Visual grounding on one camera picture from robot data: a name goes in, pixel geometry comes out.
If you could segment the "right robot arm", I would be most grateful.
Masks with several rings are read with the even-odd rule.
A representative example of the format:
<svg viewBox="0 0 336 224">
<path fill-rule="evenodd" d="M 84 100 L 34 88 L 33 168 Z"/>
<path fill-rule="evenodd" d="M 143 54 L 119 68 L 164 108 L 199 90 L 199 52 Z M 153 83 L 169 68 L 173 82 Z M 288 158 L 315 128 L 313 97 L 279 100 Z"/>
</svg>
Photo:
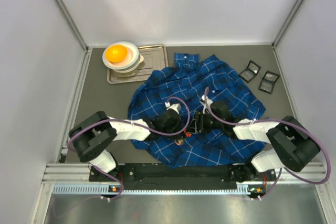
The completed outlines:
<svg viewBox="0 0 336 224">
<path fill-rule="evenodd" d="M 223 101 L 208 101 L 202 111 L 194 112 L 186 129 L 190 134 L 221 130 L 226 136 L 241 141 L 253 140 L 270 144 L 272 149 L 261 151 L 250 161 L 259 173 L 276 168 L 300 172 L 320 152 L 311 136 L 301 131 L 294 117 L 286 116 L 280 122 L 236 118 Z"/>
</svg>

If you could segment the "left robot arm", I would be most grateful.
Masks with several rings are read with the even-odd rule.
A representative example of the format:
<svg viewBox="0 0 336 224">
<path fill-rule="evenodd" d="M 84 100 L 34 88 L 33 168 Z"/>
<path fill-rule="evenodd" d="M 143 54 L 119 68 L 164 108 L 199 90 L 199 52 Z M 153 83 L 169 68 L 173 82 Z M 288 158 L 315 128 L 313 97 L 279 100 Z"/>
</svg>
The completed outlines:
<svg viewBox="0 0 336 224">
<path fill-rule="evenodd" d="M 161 136 L 178 140 L 184 137 L 185 127 L 177 109 L 167 109 L 150 119 L 119 120 L 98 111 L 73 127 L 68 135 L 69 147 L 82 163 L 89 163 L 104 175 L 116 177 L 119 165 L 107 147 L 115 141 L 155 141 Z"/>
</svg>

